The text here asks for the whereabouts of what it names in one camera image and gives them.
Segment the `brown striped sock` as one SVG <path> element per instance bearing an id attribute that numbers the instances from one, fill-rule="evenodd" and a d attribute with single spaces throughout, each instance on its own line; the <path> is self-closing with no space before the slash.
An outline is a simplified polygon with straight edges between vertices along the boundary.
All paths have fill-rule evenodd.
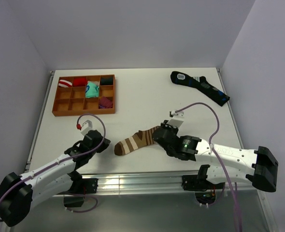
<path id="1" fill-rule="evenodd" d="M 148 130 L 139 130 L 132 136 L 119 141 L 114 146 L 114 154 L 117 156 L 124 156 L 140 148 L 154 145 L 155 141 L 152 139 L 152 135 L 155 130 L 159 128 L 160 126 L 155 126 Z"/>

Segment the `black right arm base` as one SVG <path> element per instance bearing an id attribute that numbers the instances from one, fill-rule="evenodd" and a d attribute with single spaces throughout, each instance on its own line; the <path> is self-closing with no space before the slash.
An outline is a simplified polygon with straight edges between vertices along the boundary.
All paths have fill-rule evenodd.
<path id="1" fill-rule="evenodd" d="M 223 196 L 225 183 L 213 184 L 207 180 L 210 165 L 202 165 L 198 174 L 183 175 L 181 187 L 184 191 L 194 191 L 196 201 L 200 207 L 209 208 L 217 200 L 216 190 L 221 189 L 219 198 Z"/>

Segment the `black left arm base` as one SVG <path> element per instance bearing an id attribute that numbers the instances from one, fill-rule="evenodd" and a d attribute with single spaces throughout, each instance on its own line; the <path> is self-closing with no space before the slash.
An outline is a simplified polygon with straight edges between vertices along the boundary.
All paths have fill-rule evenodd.
<path id="1" fill-rule="evenodd" d="M 77 171 L 73 171 L 62 177 L 66 177 L 66 182 L 59 194 L 63 195 L 65 210 L 72 213 L 86 213 L 97 208 L 99 201 L 93 195 L 97 193 L 97 178 L 83 178 Z M 82 207 L 87 200 L 94 201 L 94 205 L 91 208 L 85 210 L 76 209 Z"/>

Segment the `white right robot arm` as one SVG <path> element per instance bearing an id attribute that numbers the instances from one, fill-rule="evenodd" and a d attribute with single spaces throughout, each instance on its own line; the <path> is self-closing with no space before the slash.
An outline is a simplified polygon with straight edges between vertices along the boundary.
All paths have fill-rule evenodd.
<path id="1" fill-rule="evenodd" d="M 178 128 L 167 121 L 152 134 L 168 156 L 200 163 L 197 174 L 182 178 L 182 188 L 189 191 L 221 189 L 225 183 L 246 183 L 264 192 L 275 192 L 278 161 L 263 146 L 258 149 L 237 149 L 210 144 L 199 137 L 178 137 Z"/>

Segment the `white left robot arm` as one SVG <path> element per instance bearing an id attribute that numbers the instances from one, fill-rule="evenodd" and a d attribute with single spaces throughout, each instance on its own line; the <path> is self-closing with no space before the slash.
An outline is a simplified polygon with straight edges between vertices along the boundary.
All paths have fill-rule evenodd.
<path id="1" fill-rule="evenodd" d="M 97 186 L 85 184 L 78 169 L 110 143 L 97 130 L 90 130 L 82 140 L 43 167 L 20 175 L 14 172 L 6 175 L 0 184 L 0 222 L 15 226 L 32 208 L 59 193 L 79 197 L 87 190 L 95 193 Z"/>

